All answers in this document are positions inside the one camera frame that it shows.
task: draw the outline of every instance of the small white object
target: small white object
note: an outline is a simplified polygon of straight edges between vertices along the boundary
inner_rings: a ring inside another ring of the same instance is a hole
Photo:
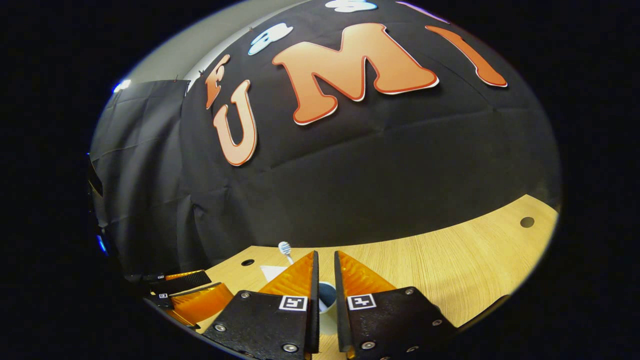
[[[361,12],[378,8],[377,5],[368,3],[367,0],[333,0],[326,3],[325,6],[333,8],[339,13]]]
[[[327,309],[328,307],[324,304],[324,302],[318,299],[318,310],[320,310],[321,313],[324,313]]]
[[[113,89],[113,92],[119,92],[122,89],[126,89],[129,87],[129,85],[131,84],[131,80],[125,80],[123,82],[121,82],[120,84],[118,84],[118,86],[116,86],[115,89]]]
[[[298,347],[296,345],[293,345],[293,344],[285,344],[282,347],[282,350],[284,350],[286,352],[296,352],[296,351],[298,351]]]
[[[249,49],[249,55],[254,55],[260,52],[260,50],[264,49],[270,43],[274,41],[278,41],[281,38],[287,36],[291,30],[293,30],[292,26],[287,27],[287,24],[281,22],[277,25],[271,26],[267,30],[263,31],[260,35],[258,35],[251,42],[251,48]]]
[[[291,245],[289,245],[289,243],[287,243],[286,241],[281,241],[278,244],[278,249],[280,249],[280,252],[282,254],[287,256],[287,259],[289,259],[289,263],[293,264],[293,259],[291,258]]]

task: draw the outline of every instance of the screw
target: screw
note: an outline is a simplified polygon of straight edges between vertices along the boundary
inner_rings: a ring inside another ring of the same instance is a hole
[[[293,344],[285,344],[282,347],[282,350],[284,350],[286,352],[296,352],[296,351],[298,351],[298,347],[296,345],[293,345]]]
[[[364,343],[362,343],[362,345],[360,346],[361,348],[365,349],[365,350],[369,350],[370,348],[373,348],[374,346],[376,346],[376,343],[373,341],[366,341]]]

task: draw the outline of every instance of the wooden table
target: wooden table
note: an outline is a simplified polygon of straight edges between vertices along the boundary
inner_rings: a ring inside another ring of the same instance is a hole
[[[296,248],[294,260],[318,251],[319,280],[335,284],[333,253],[341,250],[371,268],[397,288],[415,286],[459,327],[513,293],[536,266],[552,236],[557,212],[524,195],[500,209],[467,222],[396,240],[338,247]],[[532,227],[520,225],[532,217]],[[254,264],[242,266],[244,260]],[[266,283],[260,265],[288,266],[276,247],[251,246],[208,269],[214,282],[224,282],[235,294],[257,291]],[[218,314],[198,323],[203,333]],[[338,351],[337,335],[320,335],[315,360],[345,359]]]

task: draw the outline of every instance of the white paper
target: white paper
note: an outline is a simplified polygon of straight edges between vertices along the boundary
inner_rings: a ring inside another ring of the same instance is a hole
[[[267,279],[267,282],[275,279],[275,277],[280,275],[280,273],[286,268],[286,266],[260,265],[260,269],[262,270],[264,277]]]

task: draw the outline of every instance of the orange letter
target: orange letter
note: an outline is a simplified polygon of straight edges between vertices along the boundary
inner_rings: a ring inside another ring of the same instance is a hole
[[[450,43],[452,43],[458,50],[462,51],[462,53],[474,64],[476,67],[476,75],[480,78],[480,80],[484,81],[487,85],[499,86],[502,88],[507,87],[507,81],[498,74],[492,67],[489,65],[486,60],[478,54],[473,47],[470,47],[460,35],[453,33],[449,30],[440,29],[435,26],[425,26],[425,28],[433,31],[436,34],[442,35],[445,39],[447,39]]]
[[[228,106],[226,104],[218,110],[218,113],[213,118],[213,126],[218,130],[222,153],[227,161],[234,166],[246,163],[253,155],[255,146],[258,144],[258,132],[255,128],[249,97],[246,93],[250,85],[251,82],[249,80],[244,80],[231,95],[231,103],[236,104],[240,123],[242,124],[243,138],[239,144],[236,145],[231,138],[227,120]]]
[[[224,55],[204,82],[207,85],[207,109],[211,107],[213,100],[215,100],[220,93],[218,82],[222,80],[222,77],[225,75],[225,67],[222,66],[222,64],[227,63],[229,58],[230,56],[228,54]]]
[[[310,42],[290,46],[273,58],[273,65],[287,70],[298,109],[293,120],[307,125],[331,115],[338,100],[320,91],[316,76],[354,101],[364,98],[364,60],[367,59],[378,77],[373,83],[377,91],[395,95],[430,88],[438,84],[432,71],[421,67],[386,32],[382,24],[352,25],[342,31],[340,51]]]

